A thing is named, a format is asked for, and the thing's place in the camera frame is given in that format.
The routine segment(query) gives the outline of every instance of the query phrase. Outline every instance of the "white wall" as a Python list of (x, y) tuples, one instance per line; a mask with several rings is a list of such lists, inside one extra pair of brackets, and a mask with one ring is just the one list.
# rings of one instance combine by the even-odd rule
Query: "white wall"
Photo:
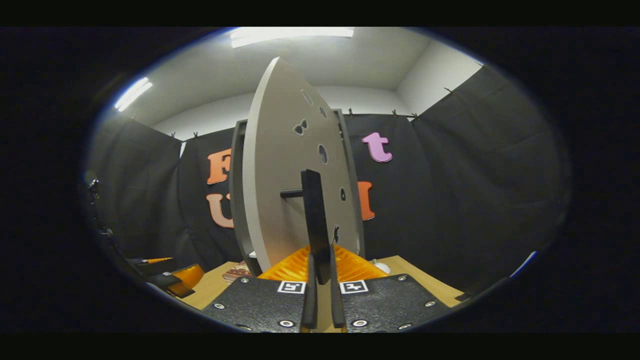
[[(396, 92), (372, 88), (353, 88), (345, 86), (317, 86), (315, 89), (333, 109), (342, 109), (343, 113), (383, 113), (409, 115), (408, 108)], [(153, 126), (154, 129), (171, 135), (176, 139), (187, 140), (193, 133), (199, 135), (235, 127), (238, 120), (249, 116), (253, 93), (228, 97), (210, 102), (174, 115)]]
[(396, 92), (412, 113), (421, 114), (480, 70), (476, 59), (431, 40)]

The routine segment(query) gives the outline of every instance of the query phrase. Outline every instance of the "orange letter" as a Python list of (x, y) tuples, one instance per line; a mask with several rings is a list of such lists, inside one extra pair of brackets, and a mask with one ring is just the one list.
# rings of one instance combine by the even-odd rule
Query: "orange letter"
[(212, 185), (227, 180), (227, 175), (222, 169), (229, 171), (231, 160), (231, 149), (215, 152), (207, 157), (209, 159), (209, 178), (207, 184)]
[(360, 194), (360, 209), (362, 211), (362, 220), (371, 220), (376, 214), (369, 207), (369, 189), (373, 185), (368, 181), (358, 182), (358, 192)]
[[(227, 194), (227, 199), (231, 201), (230, 194)], [(216, 224), (222, 227), (234, 228), (234, 220), (227, 219), (222, 215), (222, 205), (220, 204), (222, 195), (218, 193), (212, 193), (207, 195), (207, 201), (209, 201), (209, 209), (211, 210), (211, 218)]]

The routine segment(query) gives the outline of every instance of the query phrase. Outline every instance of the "metal bolt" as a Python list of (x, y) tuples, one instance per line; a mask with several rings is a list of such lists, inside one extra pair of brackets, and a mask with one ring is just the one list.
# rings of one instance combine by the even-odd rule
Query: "metal bolt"
[(352, 323), (353, 326), (355, 327), (363, 327), (365, 325), (367, 325), (369, 322), (367, 322), (367, 320), (356, 320)]

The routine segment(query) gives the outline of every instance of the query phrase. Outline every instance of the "ceiling light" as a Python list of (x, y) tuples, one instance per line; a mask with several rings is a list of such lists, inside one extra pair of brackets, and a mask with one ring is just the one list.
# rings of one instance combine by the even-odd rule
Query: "ceiling light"
[(346, 37), (353, 36), (353, 27), (323, 28), (237, 28), (231, 31), (231, 47), (241, 47), (256, 42), (292, 37)]
[(118, 111), (125, 110), (132, 102), (142, 95), (143, 92), (149, 90), (149, 88), (153, 86), (153, 84), (148, 81), (149, 79), (143, 78), (131, 85), (131, 87), (116, 102), (115, 108), (118, 109)]

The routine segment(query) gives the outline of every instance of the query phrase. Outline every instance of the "wooden table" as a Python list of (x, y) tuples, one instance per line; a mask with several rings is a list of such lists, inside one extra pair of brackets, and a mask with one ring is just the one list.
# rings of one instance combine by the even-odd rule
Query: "wooden table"
[[(378, 259), (379, 263), (387, 264), (391, 268), (390, 275), (409, 274), (425, 289), (429, 290), (438, 300), (449, 307), (453, 307), (460, 303), (455, 298), (462, 295), (463, 292), (452, 288), (442, 281), (430, 276), (400, 256), (391, 256), (389, 258)], [(236, 266), (237, 263), (227, 262), (202, 277), (202, 280), (193, 288), (194, 294), (184, 299), (183, 302), (202, 310), (209, 305), (218, 295), (220, 295), (228, 286), (227, 282), (222, 278), (222, 274), (227, 270)], [(330, 306), (330, 288), (328, 284), (318, 286), (318, 326), (312, 332), (340, 332), (331, 324)]]

